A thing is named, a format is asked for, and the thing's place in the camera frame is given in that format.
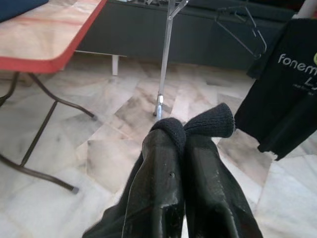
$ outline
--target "marble floor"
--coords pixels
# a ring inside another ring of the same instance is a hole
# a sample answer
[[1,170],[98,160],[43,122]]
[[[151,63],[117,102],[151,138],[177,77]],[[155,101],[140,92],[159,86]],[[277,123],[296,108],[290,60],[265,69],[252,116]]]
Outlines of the marble floor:
[[[75,54],[63,71],[40,75],[52,92],[98,121],[58,105],[26,165],[80,187],[77,195],[0,164],[1,238],[80,238],[98,221],[119,199],[155,123],[159,74],[157,62],[120,58],[119,76],[112,76],[111,57]],[[171,64],[163,115],[186,122],[221,102],[236,112],[252,84],[240,71]],[[0,80],[0,95],[8,86]],[[52,103],[36,85],[19,82],[0,110],[0,153],[21,161]],[[317,134],[279,162],[257,151],[257,141],[242,131],[213,140],[264,238],[316,237]]]

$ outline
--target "metal table leg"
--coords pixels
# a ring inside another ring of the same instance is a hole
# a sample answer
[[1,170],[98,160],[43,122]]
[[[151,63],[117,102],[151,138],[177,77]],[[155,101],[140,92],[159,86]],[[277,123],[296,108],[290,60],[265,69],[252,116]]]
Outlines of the metal table leg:
[[164,102],[163,94],[164,94],[164,86],[165,86],[165,79],[166,79],[166,69],[167,69],[167,62],[168,62],[170,38],[172,35],[173,19],[180,12],[180,10],[183,9],[187,5],[188,1],[189,0],[182,0],[182,2],[178,6],[175,6],[175,0],[169,0],[169,3],[168,3],[162,67],[160,72],[160,83],[159,83],[159,90],[158,90],[158,99],[157,99],[157,104],[154,111],[154,116],[157,116],[157,120],[160,120],[162,117],[162,107]]
[[6,102],[6,100],[12,96],[14,90],[15,90],[15,87],[16,87],[16,83],[18,81],[18,78],[19,78],[19,72],[15,72],[13,74],[13,78],[11,80],[11,85],[10,85],[10,88],[9,88],[9,91],[7,92],[7,94],[5,94],[3,97],[0,97],[0,107]]
[[[58,178],[55,178],[53,176],[49,176],[49,175],[46,175],[46,174],[43,174],[43,173],[40,173],[40,172],[37,172],[37,171],[34,171],[34,170],[30,170],[30,169],[27,169],[25,168],[25,164],[28,162],[36,144],[38,143],[45,127],[47,126],[56,106],[58,103],[62,103],[62,104],[65,104],[67,106],[70,106],[70,107],[73,107],[73,108],[76,108],[78,110],[81,110],[82,112],[84,112],[85,114],[89,115],[90,117],[92,117],[93,119],[97,119],[97,117],[91,113],[90,111],[86,110],[85,108],[81,107],[80,105],[77,105],[77,104],[74,104],[74,103],[71,103],[71,102],[68,102],[68,101],[65,101],[57,96],[55,96],[53,93],[51,93],[41,82],[40,80],[32,73],[29,73],[30,77],[32,78],[32,80],[49,96],[51,97],[52,99],[54,99],[54,103],[53,105],[51,106],[51,109],[50,111],[48,112],[47,116],[45,117],[39,131],[37,132],[36,136],[34,137],[28,151],[26,152],[25,156],[23,157],[23,160],[21,162],[20,165],[12,162],[11,160],[9,160],[8,158],[6,158],[5,156],[3,156],[2,154],[0,154],[0,161],[3,162],[4,164],[6,164],[7,166],[21,172],[21,173],[24,173],[24,174],[27,174],[27,175],[30,175],[30,176],[34,176],[34,177],[37,177],[37,178],[40,178],[40,179],[44,179],[44,180],[47,180],[47,181],[50,181],[50,182],[53,182],[59,186],[62,186],[68,190],[70,190],[71,192],[73,193],[77,193],[79,191],[79,188],[77,187],[74,187],[70,184],[67,184],[65,182],[63,182],[62,180],[58,179]],[[19,76],[19,73],[16,72],[14,73],[14,76],[13,76],[13,79],[12,79],[12,83],[11,83],[11,86],[10,86],[10,89],[9,91],[7,92],[6,95],[4,95],[3,97],[0,97],[0,107],[5,103],[5,101],[12,96],[14,90],[15,90],[15,87],[16,87],[16,83],[17,83],[17,80],[18,80],[18,76]]]

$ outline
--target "clothes hanger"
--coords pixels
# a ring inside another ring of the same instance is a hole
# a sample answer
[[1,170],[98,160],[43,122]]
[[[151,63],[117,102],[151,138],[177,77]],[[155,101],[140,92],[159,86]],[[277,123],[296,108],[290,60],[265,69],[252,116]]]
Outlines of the clothes hanger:
[[[239,42],[240,45],[242,45],[250,54],[253,55],[254,58],[258,59],[260,58],[266,51],[267,51],[267,44],[266,41],[261,33],[261,31],[257,28],[257,24],[254,21],[248,7],[247,3],[249,0],[246,0],[245,5],[241,6],[231,6],[231,7],[222,7],[217,9],[217,16],[215,17],[215,22],[223,28],[226,32],[228,32],[237,42]],[[238,10],[244,10],[247,18],[244,18],[238,14]],[[242,23],[247,24],[248,20],[251,21],[252,25],[252,33],[254,37],[262,44],[263,50],[260,53],[256,53],[252,51],[238,36],[236,36],[234,33],[232,33],[226,26],[224,26],[222,23],[220,23],[219,19],[222,15],[225,14],[233,14],[239,21]]]

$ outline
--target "table leg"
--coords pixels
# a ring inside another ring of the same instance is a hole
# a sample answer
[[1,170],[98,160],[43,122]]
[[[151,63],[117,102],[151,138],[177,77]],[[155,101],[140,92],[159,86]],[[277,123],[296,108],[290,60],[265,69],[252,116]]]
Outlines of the table leg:
[[112,55],[112,75],[118,76],[119,56]]
[[66,100],[63,100],[57,96],[55,96],[53,93],[51,93],[41,82],[40,80],[37,78],[37,76],[35,76],[35,74],[33,73],[29,73],[29,76],[33,79],[33,81],[52,99],[54,99],[55,101],[62,103],[64,105],[70,106],[72,108],[76,108],[78,110],[81,110],[83,113],[87,114],[88,116],[90,116],[91,118],[97,120],[97,116],[92,114],[90,111],[88,111],[87,109],[83,108],[80,105],[77,105],[75,103],[71,103],[68,102]]
[[9,91],[7,92],[7,94],[5,94],[4,96],[0,97],[0,107],[6,102],[6,100],[12,96],[15,87],[16,87],[16,83],[18,81],[19,78],[19,72],[15,72],[12,78],[12,82],[9,88]]
[[53,176],[46,175],[46,174],[43,174],[43,173],[40,173],[40,172],[37,172],[34,170],[27,169],[23,166],[17,165],[16,163],[7,159],[2,154],[0,154],[0,161],[3,162],[4,164],[8,165],[9,167],[21,172],[21,173],[56,183],[57,185],[62,186],[62,187],[66,188],[67,190],[69,190],[75,194],[78,193],[78,191],[79,191],[79,188],[74,187],[72,185],[69,185],[58,178],[55,178]]
[[[58,179],[58,178],[55,178],[53,176],[50,176],[50,175],[46,175],[44,173],[41,173],[41,172],[37,172],[37,171],[34,171],[34,170],[30,170],[30,169],[27,169],[25,168],[25,164],[28,162],[37,142],[39,141],[46,125],[48,124],[56,106],[58,103],[62,103],[62,104],[65,104],[67,106],[70,106],[70,107],[73,107],[73,108],[76,108],[78,110],[81,110],[82,112],[84,112],[85,114],[89,115],[90,117],[92,117],[93,119],[97,120],[97,116],[95,116],[93,113],[91,113],[90,111],[86,110],[85,108],[83,108],[82,106],[80,105],[77,105],[77,104],[74,104],[74,103],[71,103],[71,102],[68,102],[68,101],[65,101],[57,96],[55,96],[53,93],[51,93],[41,82],[40,80],[37,78],[37,76],[35,76],[33,73],[28,73],[28,75],[31,77],[31,79],[52,99],[54,99],[54,103],[53,105],[51,106],[51,109],[49,111],[49,113],[47,114],[47,116],[45,117],[45,120],[43,121],[39,131],[37,132],[36,136],[34,137],[33,141],[32,141],[32,144],[30,145],[28,151],[26,152],[25,156],[23,157],[23,160],[21,162],[20,165],[12,162],[11,160],[7,159],[5,156],[3,156],[2,154],[0,154],[0,161],[3,162],[4,164],[6,164],[7,166],[21,172],[21,173],[24,173],[24,174],[27,174],[27,175],[30,175],[30,176],[34,176],[34,177],[37,177],[37,178],[40,178],[40,179],[44,179],[44,180],[47,180],[47,181],[50,181],[50,182],[53,182],[57,185],[60,185],[68,190],[70,190],[71,192],[73,193],[77,193],[79,191],[79,188],[77,187],[74,187],[72,185],[69,185],[65,182],[63,182],[62,180]],[[18,80],[18,77],[19,77],[19,73],[16,72],[14,73],[14,76],[13,76],[13,79],[12,79],[12,83],[11,83],[11,86],[10,86],[10,89],[9,91],[7,92],[6,95],[0,97],[0,107],[5,103],[5,101],[12,96],[14,90],[15,90],[15,87],[16,87],[16,83],[17,83],[17,80]]]

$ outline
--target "folding table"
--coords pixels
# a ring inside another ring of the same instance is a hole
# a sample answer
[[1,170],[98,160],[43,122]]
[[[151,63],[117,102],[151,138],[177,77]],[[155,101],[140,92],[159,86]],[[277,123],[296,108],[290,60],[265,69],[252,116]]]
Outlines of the folding table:
[[35,73],[53,73],[63,68],[105,3],[106,0],[50,0],[43,6],[0,23],[0,69],[15,72],[8,93],[0,97],[0,107],[12,96],[20,72],[27,73],[44,93],[54,99],[22,162],[16,164],[2,154],[0,161],[21,173],[51,181],[74,193],[78,192],[77,187],[28,169],[25,164],[58,103],[81,110],[92,119],[97,117],[80,105],[55,96]]

